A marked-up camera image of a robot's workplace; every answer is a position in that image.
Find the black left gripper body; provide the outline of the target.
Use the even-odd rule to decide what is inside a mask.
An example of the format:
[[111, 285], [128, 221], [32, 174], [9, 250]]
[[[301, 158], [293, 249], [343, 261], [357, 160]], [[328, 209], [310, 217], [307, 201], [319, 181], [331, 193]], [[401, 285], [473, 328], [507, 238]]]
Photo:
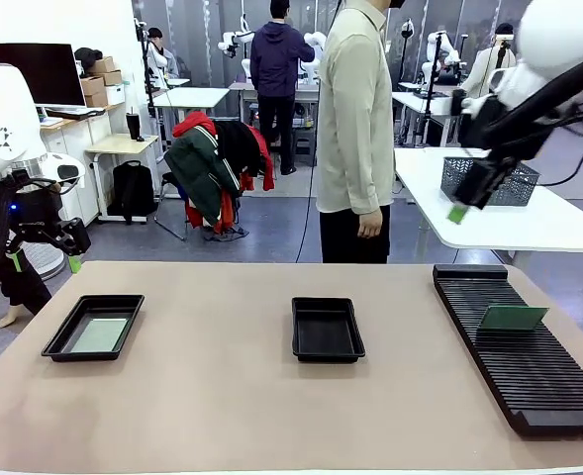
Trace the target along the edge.
[[57, 193], [37, 188], [18, 193], [9, 207], [10, 231], [18, 242], [72, 242], [60, 216], [62, 201]]

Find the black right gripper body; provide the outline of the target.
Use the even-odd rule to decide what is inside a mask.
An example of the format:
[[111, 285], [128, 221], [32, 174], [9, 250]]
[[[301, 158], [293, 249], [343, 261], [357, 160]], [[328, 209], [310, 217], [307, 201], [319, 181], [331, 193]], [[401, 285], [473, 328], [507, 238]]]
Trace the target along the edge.
[[496, 150], [474, 158], [455, 189], [454, 200], [467, 207], [484, 208], [511, 170], [512, 159]]

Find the person's right hand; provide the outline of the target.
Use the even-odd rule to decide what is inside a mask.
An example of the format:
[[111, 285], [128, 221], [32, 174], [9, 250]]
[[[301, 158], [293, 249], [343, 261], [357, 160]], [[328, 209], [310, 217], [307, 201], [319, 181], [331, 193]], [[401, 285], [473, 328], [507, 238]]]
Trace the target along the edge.
[[383, 215], [381, 209], [358, 216], [359, 228], [357, 235], [360, 238], [377, 238], [382, 229]]

